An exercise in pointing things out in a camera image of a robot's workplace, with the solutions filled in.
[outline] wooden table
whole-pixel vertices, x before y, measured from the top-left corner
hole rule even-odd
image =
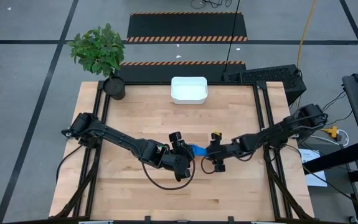
[[[80,88],[75,119],[80,112],[92,112],[96,82],[83,82]],[[282,83],[268,83],[268,93],[275,122],[289,115]],[[265,112],[263,94],[260,92]],[[175,105],[170,86],[127,86],[126,97],[110,100],[106,124],[134,138],[169,142],[168,134],[180,131],[187,143],[208,146],[210,133],[223,133],[223,142],[244,133],[259,132],[253,88],[251,86],[209,86],[208,98],[203,105]],[[296,141],[289,145],[297,147]],[[77,147],[71,140],[66,156]],[[77,152],[63,164],[57,183],[50,215],[58,213],[78,187],[84,150]],[[207,175],[200,169],[196,158],[194,180],[186,188],[175,191],[161,190],[146,178],[140,162],[122,148],[104,141],[97,176],[91,219],[99,220],[274,220],[270,190],[263,160],[263,150],[256,151],[248,162],[235,158],[225,160],[226,172]],[[313,216],[306,179],[299,154],[290,148],[281,150],[288,190]],[[212,170],[211,163],[205,169]],[[150,176],[166,187],[182,185],[174,174],[146,166]],[[281,216],[284,217],[282,194],[277,190]],[[87,192],[83,194],[86,202]],[[84,214],[82,203],[80,214]]]

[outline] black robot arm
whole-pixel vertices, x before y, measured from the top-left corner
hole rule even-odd
[[[181,139],[180,133],[169,135],[173,146],[173,149],[170,149],[167,144],[152,139],[135,139],[113,129],[91,113],[80,113],[71,127],[61,133],[68,138],[78,139],[79,144],[89,148],[97,147],[99,140],[105,139],[129,150],[147,165],[173,171],[177,181],[190,177],[188,167],[194,155],[192,149]]]
[[[242,160],[243,157],[252,156],[256,149],[265,144],[281,149],[291,136],[298,135],[299,139],[306,139],[326,123],[327,114],[324,114],[318,105],[306,105],[295,114],[259,133],[233,138],[231,144],[221,145],[222,133],[212,133],[212,141],[206,149],[205,158],[215,165],[215,172],[225,172],[223,160],[226,158],[236,157]]]

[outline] blue cloth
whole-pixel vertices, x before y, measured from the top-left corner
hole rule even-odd
[[[192,148],[192,152],[194,153],[194,156],[206,156],[206,149],[203,147],[199,147],[193,144],[190,144]]]

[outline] orange striped tape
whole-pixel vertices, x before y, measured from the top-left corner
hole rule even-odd
[[[199,62],[121,62],[121,66],[130,65],[224,65],[226,61],[199,61]],[[245,65],[242,61],[228,61],[229,65]]]
[[[130,15],[165,15],[165,14],[235,14],[235,12],[134,12]]]
[[[247,41],[248,37],[234,36],[233,41]],[[231,36],[178,36],[178,37],[128,37],[127,42],[220,42],[231,41]]]

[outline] white bowl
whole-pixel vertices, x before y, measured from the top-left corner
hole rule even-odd
[[[203,104],[208,96],[205,77],[173,77],[171,96],[175,104]]]

